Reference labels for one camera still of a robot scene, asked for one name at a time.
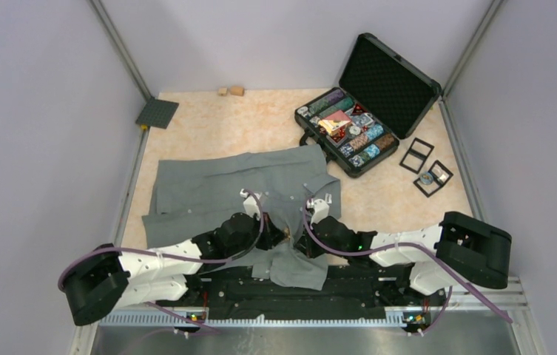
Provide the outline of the grey button shirt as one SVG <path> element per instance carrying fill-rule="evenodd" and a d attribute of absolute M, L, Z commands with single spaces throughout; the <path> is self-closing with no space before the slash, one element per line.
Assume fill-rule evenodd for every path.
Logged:
<path fill-rule="evenodd" d="M 306 199 L 330 197 L 329 214 L 341 216 L 341 182 L 328 173 L 318 145 L 210 160 L 160 160 L 149 212 L 142 217 L 148 248 L 216 229 L 243 212 L 242 189 L 263 195 L 263 211 L 279 230 L 289 232 L 289 239 L 269 251 L 251 251 L 231 265 L 251 266 L 254 278 L 279 286 L 321 290 L 327 259 L 309 258 L 295 248 L 304 231 Z"/>

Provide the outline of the round portrait pin badge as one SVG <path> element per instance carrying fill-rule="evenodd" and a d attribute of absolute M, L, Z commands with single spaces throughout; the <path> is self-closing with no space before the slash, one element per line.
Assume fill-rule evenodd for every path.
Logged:
<path fill-rule="evenodd" d="M 433 176 L 431 175 L 431 173 L 425 172 L 420 175 L 419 180 L 421 181 L 421 183 L 429 185 L 433 182 Z"/>

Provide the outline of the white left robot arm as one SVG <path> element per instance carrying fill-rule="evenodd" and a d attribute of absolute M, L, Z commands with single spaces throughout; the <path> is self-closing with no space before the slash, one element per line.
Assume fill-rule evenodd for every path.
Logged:
<path fill-rule="evenodd" d="M 71 263 L 58 278 L 75 325 L 90 325 L 113 311 L 156 301 L 194 305 L 202 294 L 198 273 L 268 251 L 286 238 L 262 210 L 264 195 L 242 190 L 243 212 L 182 242 L 138 249 L 103 244 Z"/>

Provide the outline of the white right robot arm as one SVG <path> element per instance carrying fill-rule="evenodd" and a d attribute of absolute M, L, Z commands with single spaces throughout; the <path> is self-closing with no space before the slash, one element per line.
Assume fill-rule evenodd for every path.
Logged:
<path fill-rule="evenodd" d="M 443 220 L 414 231 L 354 231 L 330 215 L 324 199 L 304 203 L 305 255 L 332 254 L 362 266 L 409 265 L 398 285 L 400 299 L 417 305 L 449 286 L 471 283 L 502 290 L 508 285 L 511 235 L 461 212 L 445 212 Z"/>

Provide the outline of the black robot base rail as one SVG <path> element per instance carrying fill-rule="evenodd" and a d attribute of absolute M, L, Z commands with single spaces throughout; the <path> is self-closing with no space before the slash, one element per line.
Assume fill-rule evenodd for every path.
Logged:
<path fill-rule="evenodd" d="M 357 268 L 330 266 L 321 290 L 287 288 L 256 279 L 251 267 L 204 274 L 191 293 L 157 307 L 127 306 L 102 325 L 214 327 L 427 327 L 436 312 L 488 311 L 461 285 L 424 296 L 408 286 L 410 266 Z"/>

